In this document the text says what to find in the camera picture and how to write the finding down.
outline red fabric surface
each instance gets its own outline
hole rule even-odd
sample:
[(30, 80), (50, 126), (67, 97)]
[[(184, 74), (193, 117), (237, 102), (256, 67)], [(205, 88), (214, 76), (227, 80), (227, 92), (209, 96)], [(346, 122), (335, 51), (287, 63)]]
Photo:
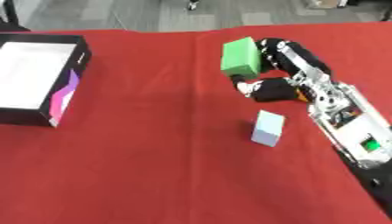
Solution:
[[(0, 223), (389, 223), (303, 103), (243, 98), (220, 59), (245, 36), (299, 41), (391, 121), (391, 30), (76, 32), (94, 57), (61, 125), (0, 126)], [(275, 148), (249, 140), (259, 109), (287, 117)]]

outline black box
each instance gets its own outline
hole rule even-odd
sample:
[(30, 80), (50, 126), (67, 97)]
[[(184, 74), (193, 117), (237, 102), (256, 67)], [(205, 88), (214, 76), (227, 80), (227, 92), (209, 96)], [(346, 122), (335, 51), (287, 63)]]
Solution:
[(0, 34), (0, 123), (56, 127), (90, 59), (82, 36)]

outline purple graphic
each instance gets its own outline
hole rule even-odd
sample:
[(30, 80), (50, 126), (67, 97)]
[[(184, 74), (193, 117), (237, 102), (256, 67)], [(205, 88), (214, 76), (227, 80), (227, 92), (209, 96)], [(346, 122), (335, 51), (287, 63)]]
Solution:
[(67, 101), (64, 102), (65, 97), (72, 94), (78, 84), (79, 77), (72, 69), (68, 84), (52, 96), (49, 114), (52, 116), (52, 119), (54, 119), (57, 123), (63, 116), (64, 111), (62, 108), (65, 108), (63, 107), (63, 103), (67, 103)]

